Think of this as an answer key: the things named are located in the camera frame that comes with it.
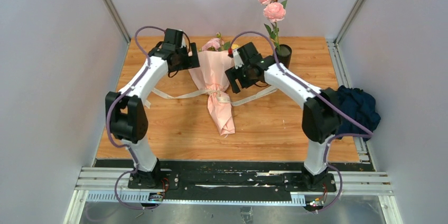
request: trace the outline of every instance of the crumpled towel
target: crumpled towel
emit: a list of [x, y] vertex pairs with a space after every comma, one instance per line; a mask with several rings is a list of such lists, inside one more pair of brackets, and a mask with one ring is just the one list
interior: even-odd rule
[[[345, 86], [340, 86], [337, 93], [341, 111], [372, 132], [378, 127], [381, 117], [375, 111], [376, 101], [372, 95], [362, 89], [346, 88]], [[337, 134], [341, 133], [365, 134], [366, 132], [342, 118], [342, 125]]]
[[201, 51], [198, 52], [198, 57], [201, 66], [188, 70], [191, 78], [199, 90], [211, 90], [207, 108], [219, 134], [233, 134], [235, 124], [232, 104], [229, 95], [224, 91], [230, 85], [226, 70], [234, 66], [234, 61], [228, 57], [228, 51]]

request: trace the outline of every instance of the wood grain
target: wood grain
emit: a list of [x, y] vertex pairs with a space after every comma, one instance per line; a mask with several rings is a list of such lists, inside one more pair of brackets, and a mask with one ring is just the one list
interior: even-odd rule
[[[149, 51], [162, 37], [142, 37], [139, 42]], [[209, 37], [191, 37], [197, 46]], [[241, 37], [236, 43], [252, 41], [263, 55], [271, 54], [268, 43], [257, 37]], [[281, 38], [281, 43], [293, 49], [290, 70], [321, 88], [336, 89], [330, 54], [324, 38]], [[145, 57], [132, 40], [117, 89], [127, 84], [140, 69]], [[187, 71], [174, 78], [163, 78], [157, 89], [179, 96], [196, 91]], [[253, 86], [234, 94], [226, 92], [233, 101], [260, 91]], [[151, 108], [146, 110], [149, 120], [149, 143], [155, 155], [176, 160], [234, 160], [234, 161], [304, 161], [307, 138], [301, 129], [302, 110], [281, 91], [233, 108], [236, 133], [220, 136], [207, 111], [206, 95], [190, 99], [163, 99], [151, 93]], [[129, 158], [124, 149], [114, 148], [103, 133], [98, 158]], [[332, 144], [329, 160], [333, 162], [359, 161], [352, 138]]]

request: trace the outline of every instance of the black joint housing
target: black joint housing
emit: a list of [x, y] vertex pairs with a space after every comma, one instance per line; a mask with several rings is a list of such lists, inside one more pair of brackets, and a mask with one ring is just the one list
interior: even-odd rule
[[[321, 90], [320, 95], [339, 108], [338, 94], [331, 88]], [[341, 117], [318, 97], [309, 98], [303, 106], [302, 129], [312, 141], [320, 144], [335, 134], [341, 125]]]
[[168, 62], [168, 72], [177, 72], [199, 67], [196, 43], [190, 43], [192, 55], [188, 55], [188, 48], [182, 46], [184, 33], [179, 30], [166, 29], [163, 42], [159, 42], [150, 52], [149, 56], [162, 58]]
[[322, 181], [328, 173], [328, 168], [322, 171], [320, 174], [311, 174], [305, 166], [302, 166], [302, 182], [306, 185], [309, 190], [315, 190], [318, 187], [322, 187]]
[[[106, 116], [112, 103], [120, 93], [109, 92], [106, 95]], [[117, 139], [126, 139], [136, 144], [145, 137], [148, 130], [148, 119], [142, 100], [138, 96], [123, 97], [112, 110], [110, 117], [110, 132]]]
[[133, 183], [141, 184], [146, 188], [157, 187], [160, 184], [160, 180], [162, 179], [159, 159], [157, 158], [157, 162], [152, 171], [144, 172], [141, 170], [137, 170], [135, 174], [131, 174], [131, 177], [133, 178]]
[[273, 56], [263, 58], [252, 42], [241, 46], [237, 51], [244, 65], [238, 69], [233, 67], [226, 70], [226, 76], [234, 93], [240, 92], [236, 80], [242, 88], [248, 88], [258, 81], [265, 82], [264, 71], [275, 63]]

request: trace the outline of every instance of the red connector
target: red connector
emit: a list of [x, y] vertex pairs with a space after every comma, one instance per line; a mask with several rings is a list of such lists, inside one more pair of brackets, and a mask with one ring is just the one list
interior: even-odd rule
[[232, 47], [229, 48], [229, 57], [233, 58], [234, 57], [234, 51], [232, 50]]

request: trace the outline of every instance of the white ribbon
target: white ribbon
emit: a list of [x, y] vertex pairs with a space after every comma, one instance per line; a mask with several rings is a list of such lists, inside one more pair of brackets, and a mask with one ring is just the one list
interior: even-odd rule
[[[263, 89], [262, 91], [256, 93], [253, 96], [249, 96], [249, 97], [244, 98], [244, 99], [239, 100], [239, 101], [230, 101], [230, 97], [221, 95], [221, 92], [224, 92], [224, 91], [221, 91], [221, 90], [200, 89], [200, 90], [196, 90], [195, 92], [191, 92], [191, 93], [188, 93], [188, 94], [185, 94], [185, 95], [173, 97], [173, 96], [170, 96], [167, 93], [164, 93], [164, 92], [162, 92], [162, 91], [160, 91], [160, 90], [158, 90], [156, 88], [153, 89], [153, 93], [155, 93], [156, 95], [158, 95], [158, 96], [160, 96], [162, 98], [165, 98], [165, 99], [185, 99], [185, 98], [192, 98], [192, 97], [200, 96], [200, 95], [203, 95], [203, 94], [211, 95], [213, 93], [218, 93], [218, 97], [217, 97], [218, 102], [230, 103], [230, 104], [232, 104], [232, 106], [240, 106], [240, 105], [246, 104], [246, 103], [248, 103], [250, 101], [253, 101], [253, 100], [256, 100], [256, 99], [261, 98], [263, 96], [267, 96], [269, 94], [272, 94], [275, 91], [277, 91], [277, 88], [274, 87], [274, 86], [270, 86], [270, 87], [267, 87], [267, 88]], [[150, 105], [151, 105], [151, 103], [149, 101], [145, 102], [145, 106], [147, 108], [149, 108]]]

